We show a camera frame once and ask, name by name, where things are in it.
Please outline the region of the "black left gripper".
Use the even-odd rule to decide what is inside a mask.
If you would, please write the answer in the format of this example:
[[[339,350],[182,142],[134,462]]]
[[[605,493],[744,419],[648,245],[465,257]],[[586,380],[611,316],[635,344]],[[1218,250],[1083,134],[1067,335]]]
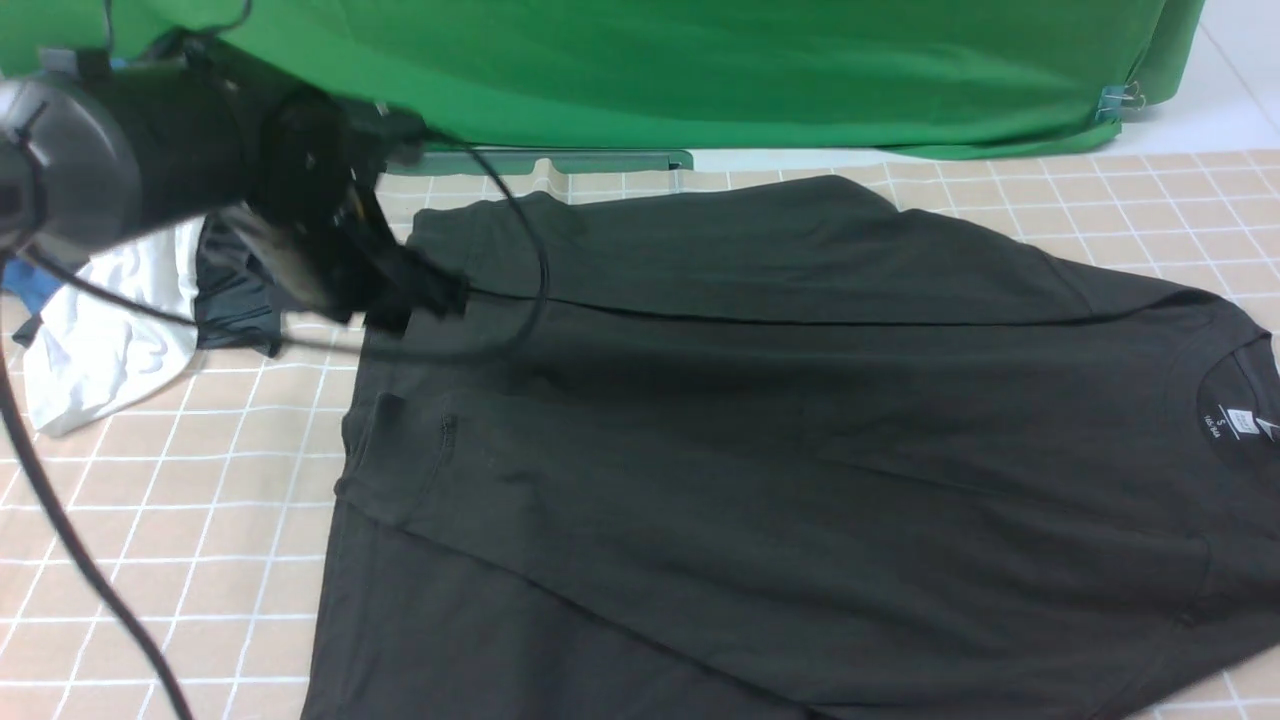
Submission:
[[[417,311],[465,313],[470,283],[403,246],[376,184],[436,133],[407,110],[300,92],[262,122],[247,200],[227,223],[305,311],[399,334]]]

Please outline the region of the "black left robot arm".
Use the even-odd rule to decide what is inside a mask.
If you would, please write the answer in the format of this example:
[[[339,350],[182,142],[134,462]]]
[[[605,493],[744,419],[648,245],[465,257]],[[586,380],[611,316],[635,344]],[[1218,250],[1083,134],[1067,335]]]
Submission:
[[[3,82],[3,250],[101,252],[198,218],[228,225],[300,305],[399,332],[463,314],[468,282],[402,246],[379,176],[431,137],[411,111],[323,91],[228,44],[187,37],[113,64],[45,47]]]

